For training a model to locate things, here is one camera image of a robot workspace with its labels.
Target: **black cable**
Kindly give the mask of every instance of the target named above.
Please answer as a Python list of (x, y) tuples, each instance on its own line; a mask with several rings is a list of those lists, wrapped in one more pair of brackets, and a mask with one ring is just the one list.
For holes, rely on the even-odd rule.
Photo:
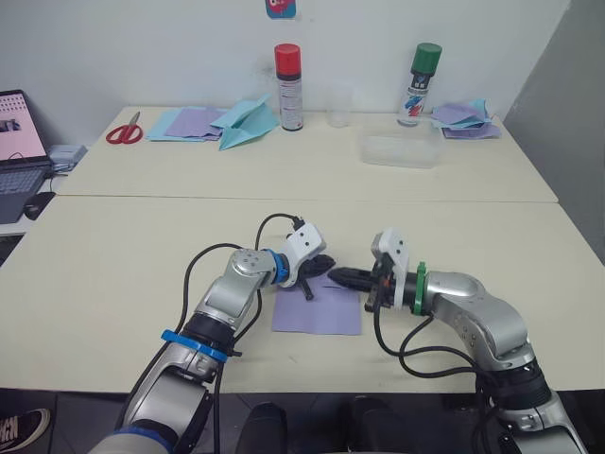
[(265, 225), (267, 225), (267, 222), (269, 222), (270, 220), (272, 220), (274, 218), (286, 218), (286, 219), (290, 219), (292, 222), (297, 222), (297, 221), (301, 220), (299, 217), (289, 215), (287, 213), (273, 213), (272, 215), (267, 216), (263, 220), (263, 222), (261, 222), (261, 225), (258, 227), (258, 231), (256, 232), (256, 239), (254, 240), (254, 249), (256, 251), (258, 251), (258, 245), (261, 241), (261, 234), (263, 233), (263, 229), (265, 228)]
[(207, 253), (209, 253), (215, 249), (220, 249), (220, 248), (242, 249), (241, 246), (239, 246), (237, 244), (233, 244), (233, 243), (217, 243), (213, 246), (210, 246), (210, 247), (204, 249), (201, 253), (198, 253), (195, 257), (193, 257), (191, 262), (189, 262), (189, 265), (187, 266), (187, 270), (185, 271), (184, 282), (182, 285), (181, 318), (179, 319), (179, 323), (177, 324), (177, 327), (174, 330), (175, 333), (179, 334), (181, 332), (182, 326), (185, 324), (185, 319), (187, 318), (187, 310), (189, 308), (189, 277), (191, 276), (191, 271), (192, 271), (193, 267), (196, 265), (196, 263), (198, 263), (198, 260), (200, 260), (204, 255), (206, 255)]
[(374, 302), (374, 335), (376, 336), (376, 340), (378, 341), (378, 345), (380, 345), (380, 348), (382, 348), (385, 352), (387, 352), (387, 354), (391, 355), (392, 357), (399, 357), (399, 352), (396, 352), (395, 350), (391, 350), (390, 348), (387, 347), (387, 345), (385, 344), (384, 339), (382, 339), (382, 331), (380, 330), (380, 300), (378, 298), (376, 298), (376, 301)]
[[(380, 329), (380, 305), (376, 304), (376, 306), (374, 307), (374, 311), (373, 311), (373, 319), (374, 319), (374, 334), (376, 336), (376, 340), (378, 341), (378, 344), (380, 345), (380, 347), (389, 355), (391, 355), (392, 357), (399, 357), (399, 352), (390, 349), (386, 344), (385, 341), (382, 337), (382, 331)], [(415, 348), (413, 350), (408, 350), (406, 352), (404, 352), (404, 356), (405, 357), (412, 357), (414, 355), (418, 355), (420, 353), (430, 353), (430, 352), (445, 352), (445, 353), (451, 353), (453, 355), (456, 355), (458, 357), (461, 357), (462, 359), (464, 359), (465, 361), (467, 361), (469, 364), (471, 364), (472, 366), (478, 367), (475, 363), (475, 361), (469, 357), (467, 354), (465, 354), (464, 352), (459, 351), (456, 348), (452, 348), (452, 347), (446, 347), (446, 346), (441, 346), (441, 345), (437, 345), (437, 346), (430, 346), (430, 347), (420, 347), (420, 348)]]
[(223, 368), (225, 367), (224, 363), (220, 363), (218, 365), (218, 370), (216, 371), (216, 382), (215, 382), (215, 403), (213, 407), (213, 441), (214, 441), (214, 452), (215, 454), (220, 454), (220, 382), (223, 379)]
[[(286, 218), (290, 219), (292, 222), (297, 223), (300, 222), (301, 219), (297, 216), (289, 215), (286, 213), (273, 213), (272, 215), (267, 216), (261, 222), (261, 225), (258, 226), (258, 231), (256, 232), (256, 239), (254, 240), (254, 250), (258, 251), (258, 247), (261, 241), (261, 234), (263, 233), (263, 229), (267, 225), (267, 223), (274, 218)], [(244, 337), (244, 335), (250, 331), (250, 328), (256, 323), (256, 321), (261, 316), (261, 312), (263, 310), (263, 297), (261, 295), (261, 290), (256, 290), (256, 312), (254, 312), (254, 317), (248, 322), (246, 326), (242, 328), (242, 330), (235, 336), (235, 343), (237, 343), (240, 339)]]
[[(422, 323), (420, 323), (418, 326), (416, 326), (416, 328), (414, 328), (406, 336), (406, 338), (402, 342), (399, 352), (395, 352), (394, 350), (390, 349), (385, 344), (385, 341), (382, 337), (382, 332), (380, 329), (380, 307), (381, 307), (380, 299), (377, 298), (377, 301), (375, 302), (375, 306), (374, 306), (374, 311), (373, 311), (374, 334), (376, 336), (376, 340), (378, 341), (378, 344), (380, 345), (380, 347), (388, 355), (397, 357), (399, 359), (399, 362), (401, 363), (402, 367), (406, 370), (406, 372), (408, 372), (411, 375), (418, 376), (421, 378), (438, 378), (438, 377), (443, 377), (443, 376), (450, 376), (450, 375), (464, 374), (464, 373), (471, 373), (471, 374), (477, 375), (477, 382), (475, 383), (475, 391), (476, 391), (476, 397), (477, 397), (477, 406), (478, 406), (478, 410), (479, 410), (479, 420), (477, 421), (477, 424), (475, 425), (475, 428), (473, 429), (473, 433), (471, 435), (471, 445), (472, 445), (473, 453), (479, 454), (480, 451), (479, 451), (478, 444), (479, 444), (479, 436), (480, 436), (480, 441), (483, 444), (484, 452), (486, 454), (492, 454), (492, 450), (490, 447), (490, 441), (488, 438), (487, 424), (490, 421), (490, 419), (492, 419), (495, 416), (495, 414), (497, 413), (497, 406), (493, 407), (490, 410), (490, 412), (488, 412), (487, 414), (485, 413), (486, 401), (485, 401), (485, 395), (483, 394), (483, 390), (479, 384), (479, 377), (481, 377), (483, 379), (488, 379), (489, 381), (494, 382), (493, 377), (487, 371), (482, 370), (470, 356), (468, 356), (464, 352), (461, 352), (455, 348), (445, 347), (445, 346), (430, 346), (430, 347), (421, 347), (421, 348), (416, 348), (416, 349), (412, 349), (412, 350), (406, 350), (406, 347), (409, 344), (409, 342), (412, 340), (412, 338), (433, 322), (434, 317), (432, 315), (430, 317), (428, 317), (426, 320), (424, 320)], [(465, 361), (467, 361), (470, 364), (471, 367), (455, 367), (455, 368), (447, 369), (445, 371), (424, 373), (424, 372), (415, 371), (406, 364), (405, 357), (411, 357), (413, 355), (418, 355), (420, 353), (427, 353), (427, 352), (452, 353), (454, 355), (457, 355), (457, 356), (463, 358)]]
[[(483, 393), (483, 389), (479, 384), (479, 380), (475, 381), (475, 393), (477, 397), (477, 408), (479, 409), (479, 421), (477, 422), (474, 431), (478, 428), (481, 421), (483, 421), (486, 417), (486, 399), (485, 394)], [(483, 426), (483, 428), (479, 432), (481, 434), (481, 443), (483, 444), (483, 450), (486, 454), (492, 454), (492, 448), (490, 447), (490, 439), (488, 438), (488, 431), (486, 426)]]
[(476, 424), (473, 429), (473, 433), (471, 434), (471, 448), (473, 450), (473, 454), (479, 454), (479, 434), (481, 434), (481, 441), (483, 443), (483, 449), (486, 454), (491, 454), (492, 449), (490, 448), (490, 441), (487, 437), (487, 425), (490, 420), (498, 413), (499, 408), (497, 406), (492, 407), (490, 411), (485, 416), (482, 416), (479, 419), (479, 422)]
[(453, 353), (454, 355), (457, 355), (461, 358), (466, 359), (466, 361), (471, 366), (470, 367), (452, 367), (450, 369), (446, 369), (444, 371), (437, 371), (437, 372), (419, 372), (419, 371), (412, 369), (411, 367), (409, 367), (406, 364), (406, 357), (409, 357), (410, 354), (416, 355), (417, 353), (421, 353), (419, 351), (421, 349), (415, 349), (415, 350), (411, 350), (411, 351), (407, 352), (406, 351), (407, 345), (409, 344), (409, 342), (412, 340), (412, 338), (414, 336), (416, 336), (420, 331), (422, 331), (427, 326), (429, 326), (433, 322), (433, 320), (435, 320), (435, 318), (432, 315), (429, 316), (426, 320), (424, 320), (422, 323), (420, 323), (418, 326), (416, 326), (414, 329), (412, 329), (412, 331), (406, 336), (406, 338), (402, 342), (401, 347), (399, 348), (399, 363), (404, 368), (404, 370), (408, 374), (417, 376), (419, 378), (442, 378), (444, 376), (450, 376), (450, 375), (455, 375), (455, 374), (476, 374), (476, 375), (481, 375), (483, 377), (488, 377), (489, 379), (491, 379), (492, 377), (487, 372), (485, 372), (483, 369), (481, 369), (471, 357), (469, 357), (465, 353), (460, 352), (459, 350), (457, 350), (455, 348), (451, 348), (451, 347), (445, 347), (445, 346), (423, 347), (422, 350), (423, 351), (432, 351), (432, 352)]
[[(189, 277), (191, 276), (191, 271), (192, 271), (193, 267), (196, 265), (198, 260), (200, 260), (204, 255), (206, 255), (210, 251), (213, 251), (213, 250), (219, 249), (219, 248), (242, 249), (241, 246), (238, 246), (233, 243), (218, 243), (218, 244), (215, 244), (213, 246), (210, 246), (210, 247), (204, 249), (201, 253), (198, 253), (191, 260), (191, 262), (189, 263), (189, 265), (187, 266), (187, 269), (185, 271), (185, 277), (184, 277), (184, 282), (183, 282), (183, 291), (182, 291), (181, 317), (179, 318), (177, 327), (174, 330), (175, 333), (178, 334), (181, 332), (182, 327), (185, 323), (185, 319), (187, 318), (187, 310), (189, 307)], [(126, 410), (130, 404), (130, 401), (132, 400), (132, 398), (134, 397), (136, 392), (141, 387), (141, 384), (143, 383), (143, 380), (145, 379), (145, 377), (149, 374), (149, 371), (151, 371), (151, 369), (153, 368), (153, 366), (158, 361), (158, 359), (160, 358), (160, 356), (162, 355), (162, 353), (165, 351), (165, 349), (167, 347), (168, 347), (168, 342), (165, 342), (164, 345), (162, 345), (162, 347), (160, 347), (160, 350), (158, 350), (158, 352), (155, 354), (155, 356), (151, 359), (151, 361), (149, 362), (149, 364), (147, 365), (145, 370), (139, 375), (139, 378), (136, 380), (136, 383), (132, 387), (132, 390), (130, 391), (128, 397), (126, 398), (126, 402), (124, 403), (124, 406), (122, 407), (122, 410), (120, 411), (120, 414), (117, 417), (117, 421), (115, 423), (116, 430), (120, 429), (122, 427), (122, 424), (124, 424), (124, 416), (126, 415)]]

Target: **red cap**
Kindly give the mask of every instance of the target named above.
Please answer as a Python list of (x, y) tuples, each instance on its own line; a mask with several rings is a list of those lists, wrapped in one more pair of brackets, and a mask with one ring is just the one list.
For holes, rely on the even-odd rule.
[(301, 73), (301, 49), (295, 44), (275, 46), (275, 70), (277, 74), (295, 76)]

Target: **scissors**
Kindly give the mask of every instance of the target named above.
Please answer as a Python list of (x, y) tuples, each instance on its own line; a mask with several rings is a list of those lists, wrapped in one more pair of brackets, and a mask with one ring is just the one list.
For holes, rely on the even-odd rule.
[(137, 112), (128, 125), (118, 126), (116, 129), (109, 132), (105, 136), (105, 140), (113, 145), (133, 144), (141, 140), (141, 137), (143, 137), (143, 130), (139, 125), (136, 124), (140, 115), (141, 113)]

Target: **laptop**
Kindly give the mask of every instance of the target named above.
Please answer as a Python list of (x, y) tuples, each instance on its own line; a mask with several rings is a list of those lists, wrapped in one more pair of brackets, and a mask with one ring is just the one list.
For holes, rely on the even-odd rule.
[(0, 224), (19, 220), (51, 161), (21, 90), (0, 92)]

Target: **clear plastic container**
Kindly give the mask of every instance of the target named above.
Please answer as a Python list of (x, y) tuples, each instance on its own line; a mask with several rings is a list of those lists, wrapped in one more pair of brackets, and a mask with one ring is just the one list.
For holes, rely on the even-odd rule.
[(440, 159), (443, 148), (441, 129), (434, 128), (427, 117), (413, 127), (398, 124), (365, 125), (359, 132), (361, 160), (380, 166), (431, 168)]

